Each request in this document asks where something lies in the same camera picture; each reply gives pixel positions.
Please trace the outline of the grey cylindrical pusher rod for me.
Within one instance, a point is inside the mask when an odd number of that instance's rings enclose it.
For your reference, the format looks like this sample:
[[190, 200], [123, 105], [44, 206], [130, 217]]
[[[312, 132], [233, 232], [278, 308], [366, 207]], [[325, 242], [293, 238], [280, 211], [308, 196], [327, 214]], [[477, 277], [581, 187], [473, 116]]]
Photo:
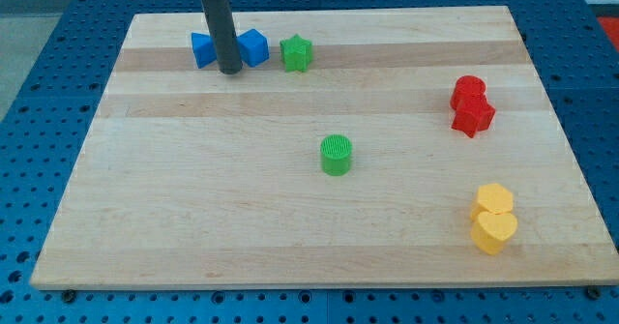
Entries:
[[243, 68], [229, 0], [201, 0], [219, 69], [237, 74]]

